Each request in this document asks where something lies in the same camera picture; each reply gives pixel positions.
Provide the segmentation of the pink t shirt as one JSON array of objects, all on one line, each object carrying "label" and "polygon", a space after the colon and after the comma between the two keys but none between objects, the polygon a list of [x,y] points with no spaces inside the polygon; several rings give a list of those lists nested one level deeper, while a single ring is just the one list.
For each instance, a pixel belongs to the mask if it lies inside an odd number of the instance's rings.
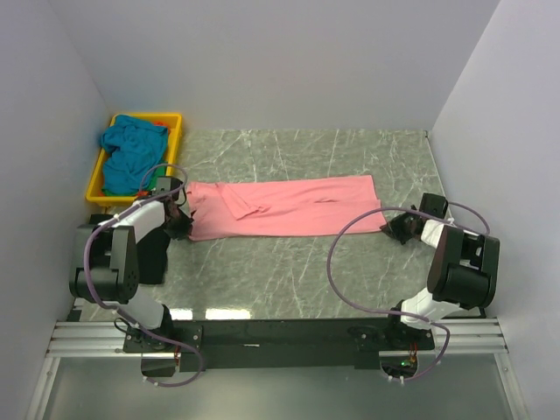
[{"label": "pink t shirt", "polygon": [[382,206],[373,178],[350,176],[252,183],[191,182],[191,239],[336,235]]}]

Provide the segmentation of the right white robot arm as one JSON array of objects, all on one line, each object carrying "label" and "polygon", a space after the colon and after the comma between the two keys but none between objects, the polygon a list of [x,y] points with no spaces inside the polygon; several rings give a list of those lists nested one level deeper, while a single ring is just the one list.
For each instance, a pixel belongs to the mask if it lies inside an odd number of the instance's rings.
[{"label": "right white robot arm", "polygon": [[399,302],[390,315],[384,339],[395,349],[428,338],[429,322],[460,310],[484,309],[494,299],[500,258],[500,241],[464,227],[443,223],[448,207],[441,195],[424,193],[419,207],[396,216],[381,227],[389,238],[406,244],[416,239],[435,249],[426,286],[414,297]]}]

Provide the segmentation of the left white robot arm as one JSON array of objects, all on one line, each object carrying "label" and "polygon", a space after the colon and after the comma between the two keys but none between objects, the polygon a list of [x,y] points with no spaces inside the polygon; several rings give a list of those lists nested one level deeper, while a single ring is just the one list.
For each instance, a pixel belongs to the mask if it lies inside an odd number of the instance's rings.
[{"label": "left white robot arm", "polygon": [[123,217],[94,214],[73,239],[71,294],[117,311],[131,341],[157,352],[174,343],[172,316],[139,286],[163,281],[170,241],[191,233],[193,219],[179,204],[185,196],[181,180],[159,177]]}]

